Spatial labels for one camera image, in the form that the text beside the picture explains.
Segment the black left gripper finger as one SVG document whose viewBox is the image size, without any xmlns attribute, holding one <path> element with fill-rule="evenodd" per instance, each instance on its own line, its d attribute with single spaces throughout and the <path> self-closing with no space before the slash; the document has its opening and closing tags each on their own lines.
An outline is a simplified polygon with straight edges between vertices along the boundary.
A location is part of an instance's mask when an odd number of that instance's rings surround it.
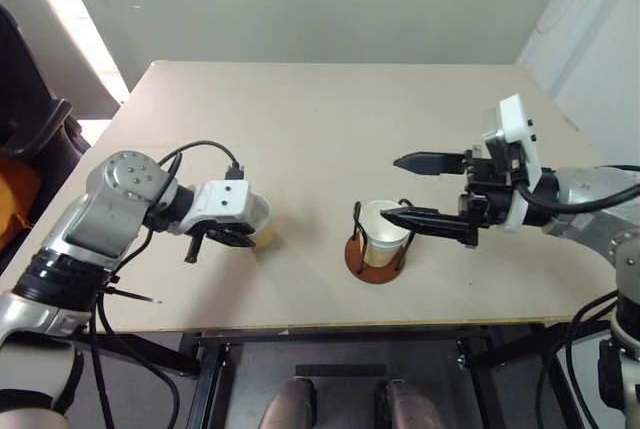
<svg viewBox="0 0 640 429">
<path fill-rule="evenodd" d="M 228 247 L 249 248 L 255 246 L 248 235 L 228 228 L 209 229 L 208 238 Z"/>
<path fill-rule="evenodd" d="M 188 264 L 195 264 L 201 250 L 205 233 L 202 231 L 194 232 L 190 235 L 190 244 L 185 255 L 184 261 Z"/>
</svg>

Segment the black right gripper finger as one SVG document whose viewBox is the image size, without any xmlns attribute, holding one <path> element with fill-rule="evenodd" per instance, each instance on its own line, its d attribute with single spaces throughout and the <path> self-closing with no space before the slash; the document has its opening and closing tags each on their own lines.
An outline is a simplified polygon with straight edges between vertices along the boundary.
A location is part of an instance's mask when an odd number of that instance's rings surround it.
<svg viewBox="0 0 640 429">
<path fill-rule="evenodd" d="M 415 234 L 452 239 L 464 245 L 475 244 L 475 226 L 462 216 L 415 206 L 381 210 L 380 215 L 389 223 Z"/>
<path fill-rule="evenodd" d="M 393 165 L 424 176 L 459 175 L 465 172 L 465 156 L 455 153 L 419 151 L 397 158 Z"/>
</svg>

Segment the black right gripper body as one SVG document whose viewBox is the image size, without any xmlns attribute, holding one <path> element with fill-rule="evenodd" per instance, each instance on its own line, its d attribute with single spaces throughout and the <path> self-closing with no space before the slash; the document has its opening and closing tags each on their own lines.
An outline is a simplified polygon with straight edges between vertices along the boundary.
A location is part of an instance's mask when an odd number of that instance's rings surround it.
<svg viewBox="0 0 640 429">
<path fill-rule="evenodd" d="M 513 189 L 505 175 L 497 172 L 491 159 L 475 157 L 467 150 L 462 159 L 466 176 L 465 191 L 459 196 L 458 210 L 468 228 L 459 241 L 466 247 L 476 247 L 479 230 L 503 224 L 511 207 Z"/>
</svg>

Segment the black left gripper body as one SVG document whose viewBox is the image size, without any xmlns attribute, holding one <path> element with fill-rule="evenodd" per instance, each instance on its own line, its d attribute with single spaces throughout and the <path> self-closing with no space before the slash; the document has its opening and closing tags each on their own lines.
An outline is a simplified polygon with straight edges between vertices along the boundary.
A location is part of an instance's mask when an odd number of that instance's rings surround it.
<svg viewBox="0 0 640 429">
<path fill-rule="evenodd" d="M 195 232 L 212 240 L 232 240 L 241 236 L 236 224 L 223 224 L 216 221 L 202 221 L 195 226 Z"/>
</svg>

